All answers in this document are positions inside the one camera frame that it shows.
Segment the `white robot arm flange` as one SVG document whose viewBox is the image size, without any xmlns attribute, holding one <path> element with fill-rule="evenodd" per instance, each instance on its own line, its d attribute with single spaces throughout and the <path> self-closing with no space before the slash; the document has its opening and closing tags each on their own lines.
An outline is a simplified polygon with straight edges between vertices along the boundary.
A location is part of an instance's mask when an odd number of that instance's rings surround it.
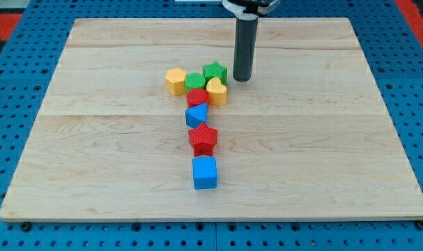
<svg viewBox="0 0 423 251">
<path fill-rule="evenodd" d="M 222 0 L 222 5 L 239 20 L 252 21 L 267 16 L 281 2 L 281 0 Z"/>
</svg>

